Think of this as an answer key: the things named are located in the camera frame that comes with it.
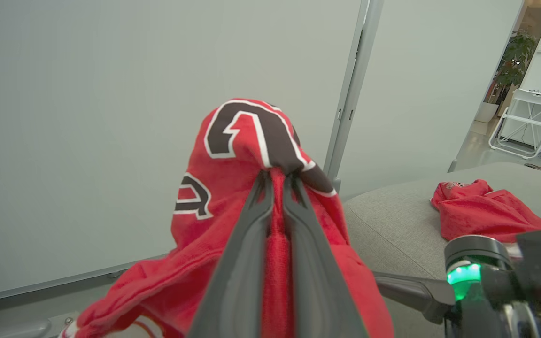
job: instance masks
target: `red fabric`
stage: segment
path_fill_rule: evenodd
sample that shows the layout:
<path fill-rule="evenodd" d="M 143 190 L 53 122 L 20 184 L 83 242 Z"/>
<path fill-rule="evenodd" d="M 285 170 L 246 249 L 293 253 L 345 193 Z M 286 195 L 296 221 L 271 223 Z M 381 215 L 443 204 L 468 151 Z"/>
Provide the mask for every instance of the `red fabric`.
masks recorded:
<path fill-rule="evenodd" d="M 152 319 L 167 337 L 185 336 L 261 169 L 270 170 L 275 189 L 266 242 L 263 336 L 294 335 L 290 244 L 283 231 L 281 195 L 285 174 L 299 171 L 369 334 L 392 337 L 384 300 L 373 274 L 350 246 L 340 199 L 329 180 L 299 147 L 280 109 L 244 99 L 233 99 L 204 118 L 172 218 L 177 248 L 165 259 L 140 261 L 126 271 L 105 298 L 81 314 L 75 336 L 124 330 L 138 316 Z"/>
<path fill-rule="evenodd" d="M 541 230 L 541 218 L 507 190 L 492 192 L 484 180 L 472 184 L 442 182 L 431 203 L 440 211 L 442 236 L 483 235 L 514 243 L 515 235 Z"/>

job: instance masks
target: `gray wall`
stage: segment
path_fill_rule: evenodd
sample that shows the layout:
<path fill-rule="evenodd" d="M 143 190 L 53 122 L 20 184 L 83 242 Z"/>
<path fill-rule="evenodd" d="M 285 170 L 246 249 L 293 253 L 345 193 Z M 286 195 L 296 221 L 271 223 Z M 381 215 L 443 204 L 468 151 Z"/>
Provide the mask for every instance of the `gray wall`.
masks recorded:
<path fill-rule="evenodd" d="M 446 173 L 522 2 L 385 0 L 338 174 L 342 198 Z"/>
<path fill-rule="evenodd" d="M 323 163 L 359 0 L 0 0 L 0 292 L 165 254 L 202 118 L 278 105 Z"/>

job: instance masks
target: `sofa cushion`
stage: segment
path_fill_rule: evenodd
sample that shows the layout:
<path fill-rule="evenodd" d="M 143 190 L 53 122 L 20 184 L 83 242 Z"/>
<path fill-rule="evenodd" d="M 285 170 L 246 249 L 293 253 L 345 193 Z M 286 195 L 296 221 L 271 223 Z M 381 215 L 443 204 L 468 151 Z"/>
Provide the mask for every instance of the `sofa cushion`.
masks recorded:
<path fill-rule="evenodd" d="M 517 163 L 492 163 L 432 178 L 385 186 L 344 203 L 352 246 L 371 270 L 426 278 L 445 278 L 440 214 L 430 199 L 444 181 L 483 179 L 506 189 L 541 217 L 541 171 Z M 400 304 L 387 301 L 396 335 L 433 337 L 438 325 Z"/>

